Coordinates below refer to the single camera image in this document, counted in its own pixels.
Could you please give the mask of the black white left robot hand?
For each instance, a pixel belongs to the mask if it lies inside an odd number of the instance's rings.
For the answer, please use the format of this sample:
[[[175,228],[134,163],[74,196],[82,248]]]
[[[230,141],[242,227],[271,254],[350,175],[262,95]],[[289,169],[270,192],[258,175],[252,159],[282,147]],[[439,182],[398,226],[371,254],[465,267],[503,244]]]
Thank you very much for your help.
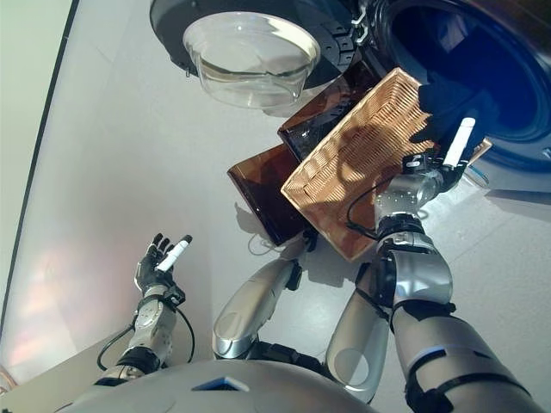
[[[192,243],[193,237],[185,235],[179,242],[172,243],[162,233],[155,235],[148,245],[145,255],[139,260],[134,276],[134,283],[143,297],[155,286],[171,288],[174,264]]]

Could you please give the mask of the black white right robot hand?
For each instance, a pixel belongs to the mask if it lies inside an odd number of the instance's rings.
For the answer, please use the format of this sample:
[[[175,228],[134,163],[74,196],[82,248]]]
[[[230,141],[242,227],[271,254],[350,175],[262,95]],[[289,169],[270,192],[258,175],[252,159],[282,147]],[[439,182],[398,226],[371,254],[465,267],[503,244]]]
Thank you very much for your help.
[[[442,160],[436,160],[439,193],[448,192],[460,181],[468,164],[468,160],[464,160],[462,155],[475,126],[474,117],[464,117],[455,131],[445,156]]]

